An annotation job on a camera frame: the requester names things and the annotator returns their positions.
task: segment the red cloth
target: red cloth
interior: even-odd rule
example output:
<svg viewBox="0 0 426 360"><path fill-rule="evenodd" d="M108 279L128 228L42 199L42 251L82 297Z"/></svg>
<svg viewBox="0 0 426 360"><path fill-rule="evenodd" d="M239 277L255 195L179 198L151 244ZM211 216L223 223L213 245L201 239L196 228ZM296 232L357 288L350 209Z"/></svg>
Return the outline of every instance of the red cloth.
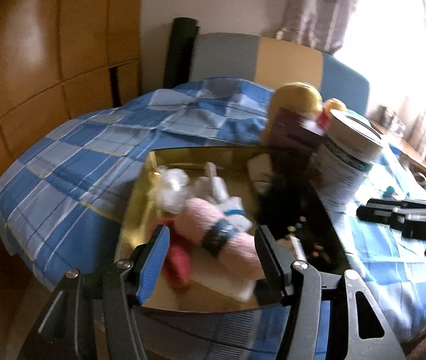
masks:
<svg viewBox="0 0 426 360"><path fill-rule="evenodd" d="M170 230L170 247L164 259L163 274L172 287L187 287L191 278L191 259L189 253L192 243L176 234L174 219L162 219L158 221L150 230L150 235L158 225L166 225Z"/></svg>

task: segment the blue plaid bedsheet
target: blue plaid bedsheet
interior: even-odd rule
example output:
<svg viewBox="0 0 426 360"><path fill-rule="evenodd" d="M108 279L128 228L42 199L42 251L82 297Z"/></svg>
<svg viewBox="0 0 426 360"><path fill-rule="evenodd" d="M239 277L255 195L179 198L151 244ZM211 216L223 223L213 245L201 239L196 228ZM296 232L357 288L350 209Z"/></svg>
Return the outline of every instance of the blue plaid bedsheet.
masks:
<svg viewBox="0 0 426 360"><path fill-rule="evenodd" d="M122 107L72 119L30 147L0 178L0 236L52 289L74 267L89 273L114 256L135 178L150 150L254 145L272 90L246 80L206 79L160 89ZM393 186L426 192L385 148L346 214L330 213L351 265L400 340L426 323L425 244L360 223L355 207Z"/></svg>

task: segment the silver screw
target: silver screw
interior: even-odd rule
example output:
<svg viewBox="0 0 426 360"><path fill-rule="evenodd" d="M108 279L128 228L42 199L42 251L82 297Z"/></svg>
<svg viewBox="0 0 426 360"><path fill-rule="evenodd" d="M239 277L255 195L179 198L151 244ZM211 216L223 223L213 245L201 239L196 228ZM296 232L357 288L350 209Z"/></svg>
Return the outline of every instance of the silver screw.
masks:
<svg viewBox="0 0 426 360"><path fill-rule="evenodd" d="M347 269L344 271L344 275L349 279L349 280L356 280L358 279L360 276L358 275L358 272L354 271L353 269Z"/></svg>
<svg viewBox="0 0 426 360"><path fill-rule="evenodd" d="M119 259L116 262L116 267L123 270L128 269L131 267L131 261L128 259Z"/></svg>
<svg viewBox="0 0 426 360"><path fill-rule="evenodd" d="M295 262L293 262L293 265L302 271L308 267L308 263L302 259L297 259Z"/></svg>
<svg viewBox="0 0 426 360"><path fill-rule="evenodd" d="M78 275L79 275L79 271L78 271L78 269L75 269L75 268L72 268L68 272L65 273L65 276L68 279L75 279L75 278L78 277Z"/></svg>

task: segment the wooden table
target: wooden table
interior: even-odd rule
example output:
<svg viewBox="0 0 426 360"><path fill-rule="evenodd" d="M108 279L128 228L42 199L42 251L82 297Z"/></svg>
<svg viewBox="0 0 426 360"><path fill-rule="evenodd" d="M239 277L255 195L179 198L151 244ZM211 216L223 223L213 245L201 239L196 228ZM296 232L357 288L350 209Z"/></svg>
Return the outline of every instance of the wooden table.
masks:
<svg viewBox="0 0 426 360"><path fill-rule="evenodd" d="M384 126L370 120L371 125L381 134L387 135L387 141L393 146L397 147L403 154L405 159L415 167L421 169L422 172L426 173L426 161L418 154L413 147L407 143L399 135L386 130Z"/></svg>

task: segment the white container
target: white container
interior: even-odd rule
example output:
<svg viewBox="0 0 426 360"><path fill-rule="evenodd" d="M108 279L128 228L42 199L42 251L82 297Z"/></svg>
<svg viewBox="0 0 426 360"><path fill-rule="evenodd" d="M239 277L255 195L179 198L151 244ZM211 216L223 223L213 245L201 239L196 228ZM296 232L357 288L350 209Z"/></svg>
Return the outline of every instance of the white container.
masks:
<svg viewBox="0 0 426 360"><path fill-rule="evenodd" d="M379 156L381 135L355 117L331 110L325 141L310 168L310 181L327 210L344 212Z"/></svg>

